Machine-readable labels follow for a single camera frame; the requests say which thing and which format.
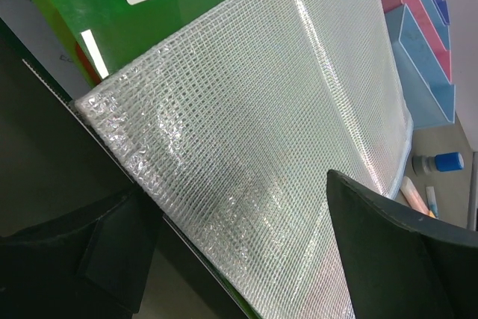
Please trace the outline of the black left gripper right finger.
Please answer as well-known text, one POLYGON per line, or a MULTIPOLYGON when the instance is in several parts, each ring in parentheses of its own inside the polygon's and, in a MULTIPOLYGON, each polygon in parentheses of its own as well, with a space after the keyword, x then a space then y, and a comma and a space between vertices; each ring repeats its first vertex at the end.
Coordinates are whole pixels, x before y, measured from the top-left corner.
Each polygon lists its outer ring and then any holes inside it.
POLYGON ((336 170, 326 197, 357 318, 476 318, 477 233, 336 170))

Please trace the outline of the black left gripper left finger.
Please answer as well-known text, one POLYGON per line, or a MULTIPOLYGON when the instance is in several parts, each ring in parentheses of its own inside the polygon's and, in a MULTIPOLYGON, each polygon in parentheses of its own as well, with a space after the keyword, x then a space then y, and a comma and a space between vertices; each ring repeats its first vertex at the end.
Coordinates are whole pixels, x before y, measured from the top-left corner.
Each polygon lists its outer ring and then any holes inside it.
POLYGON ((1 238, 1 317, 131 318, 161 215, 132 189, 1 238))

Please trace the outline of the blue capped ink bottle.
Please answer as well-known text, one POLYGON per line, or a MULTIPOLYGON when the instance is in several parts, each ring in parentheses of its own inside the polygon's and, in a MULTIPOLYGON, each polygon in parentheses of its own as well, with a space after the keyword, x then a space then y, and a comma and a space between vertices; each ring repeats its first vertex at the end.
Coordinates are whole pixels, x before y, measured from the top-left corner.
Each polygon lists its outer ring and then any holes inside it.
POLYGON ((412 167, 417 175, 453 172, 464 169, 464 159, 460 152, 448 152, 434 156, 416 155, 412 157, 412 167))

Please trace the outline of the light blue drawer bin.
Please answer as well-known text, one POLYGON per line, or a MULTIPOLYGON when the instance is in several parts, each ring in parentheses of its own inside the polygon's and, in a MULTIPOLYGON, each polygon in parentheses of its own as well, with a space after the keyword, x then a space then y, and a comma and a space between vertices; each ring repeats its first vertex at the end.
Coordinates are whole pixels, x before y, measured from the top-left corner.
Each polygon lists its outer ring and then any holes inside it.
POLYGON ((397 71, 414 128, 448 126, 456 119, 456 87, 450 83, 406 5, 385 14, 397 71))

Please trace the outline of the translucent mesh zipper pouch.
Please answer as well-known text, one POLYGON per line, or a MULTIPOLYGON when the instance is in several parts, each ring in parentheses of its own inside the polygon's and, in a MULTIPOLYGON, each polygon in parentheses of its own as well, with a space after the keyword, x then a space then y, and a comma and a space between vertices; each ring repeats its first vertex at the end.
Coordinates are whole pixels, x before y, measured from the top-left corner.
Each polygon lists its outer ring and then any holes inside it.
POLYGON ((225 0, 75 105, 260 317, 354 317, 326 174, 396 196, 413 128, 381 0, 225 0))

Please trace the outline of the pink drawer bin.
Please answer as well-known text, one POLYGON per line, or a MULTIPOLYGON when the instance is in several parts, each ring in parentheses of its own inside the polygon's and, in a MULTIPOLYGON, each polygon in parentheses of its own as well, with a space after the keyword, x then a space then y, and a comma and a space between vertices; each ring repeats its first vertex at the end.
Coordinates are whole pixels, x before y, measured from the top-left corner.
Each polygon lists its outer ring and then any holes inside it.
POLYGON ((421 0, 382 0, 382 6, 385 13, 398 8, 400 5, 408 6, 434 56, 443 69, 444 74, 447 76, 447 80, 451 83, 451 51, 445 47, 443 40, 438 34, 437 28, 432 23, 432 20, 423 5, 423 2, 421 0))

